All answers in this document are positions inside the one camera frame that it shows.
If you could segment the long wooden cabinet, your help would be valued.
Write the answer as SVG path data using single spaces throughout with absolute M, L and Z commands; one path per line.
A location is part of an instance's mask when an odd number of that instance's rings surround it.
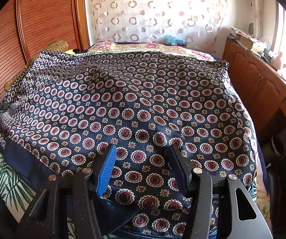
M 238 43 L 226 39 L 223 59 L 231 83 L 247 108 L 260 145 L 278 136 L 286 154 L 286 82 L 276 71 Z

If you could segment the pink bottle on cabinet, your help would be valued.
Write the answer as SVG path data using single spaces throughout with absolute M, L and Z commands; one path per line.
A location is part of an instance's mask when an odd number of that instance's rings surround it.
M 282 56 L 283 56 L 283 53 L 279 51 L 278 55 L 275 57 L 272 63 L 272 67 L 274 69 L 280 70 L 283 67 Z

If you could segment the blue tissue box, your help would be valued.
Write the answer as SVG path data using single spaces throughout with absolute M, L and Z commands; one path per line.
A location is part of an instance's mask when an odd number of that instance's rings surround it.
M 187 42 L 185 40 L 177 39 L 176 37 L 173 37 L 171 35 L 166 36 L 166 44 L 171 46 L 181 46 L 186 47 Z

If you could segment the sheer circle pattern curtain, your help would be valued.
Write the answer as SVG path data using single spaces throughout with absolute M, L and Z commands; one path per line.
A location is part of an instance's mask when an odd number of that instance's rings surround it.
M 90 33 L 97 41 L 188 46 L 215 40 L 227 0 L 87 0 Z

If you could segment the palm leaf print sheet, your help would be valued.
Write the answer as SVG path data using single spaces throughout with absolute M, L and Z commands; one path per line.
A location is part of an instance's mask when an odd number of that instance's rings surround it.
M 0 133 L 0 197 L 14 224 L 21 221 L 48 176 L 75 174 L 72 151 L 65 148 L 62 156 L 60 149 L 57 141 L 30 130 L 16 131 L 9 138 Z

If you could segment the cardboard box on cabinet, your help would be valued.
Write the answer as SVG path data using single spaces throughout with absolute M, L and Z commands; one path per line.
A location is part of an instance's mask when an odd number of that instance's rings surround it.
M 236 41 L 239 43 L 239 45 L 247 50 L 253 49 L 254 44 L 257 42 L 255 38 L 233 26 L 231 27 L 231 30 L 234 32 Z

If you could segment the floral quilt bedspread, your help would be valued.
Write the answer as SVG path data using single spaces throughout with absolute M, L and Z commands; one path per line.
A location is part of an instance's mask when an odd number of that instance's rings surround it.
M 155 43 L 117 43 L 98 42 L 83 53 L 124 53 L 124 52 L 162 52 L 175 56 L 188 56 L 201 61 L 218 61 L 212 55 L 201 51 L 190 50 L 180 46 L 170 46 Z

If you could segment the navy patterned silk garment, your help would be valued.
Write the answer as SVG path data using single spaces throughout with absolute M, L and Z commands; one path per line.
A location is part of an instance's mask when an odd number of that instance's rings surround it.
M 103 219 L 124 238 L 180 238 L 191 200 L 176 184 L 172 144 L 210 175 L 253 187 L 257 138 L 228 67 L 162 52 L 45 50 L 5 96 L 0 133 L 42 134 L 62 156 L 70 148 L 75 174 L 115 145 Z

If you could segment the wooden slatted wardrobe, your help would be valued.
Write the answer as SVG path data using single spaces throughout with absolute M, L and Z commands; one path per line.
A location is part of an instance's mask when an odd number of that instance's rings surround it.
M 9 0 L 0 11 L 0 102 L 9 81 L 49 43 L 86 49 L 85 0 Z

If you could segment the yellow Pikachu plush toy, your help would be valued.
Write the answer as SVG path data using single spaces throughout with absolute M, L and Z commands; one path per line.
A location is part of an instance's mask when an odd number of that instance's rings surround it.
M 67 50 L 65 51 L 65 53 L 69 54 L 69 55 L 76 55 L 80 52 L 81 50 L 80 49 L 70 49 L 70 50 Z

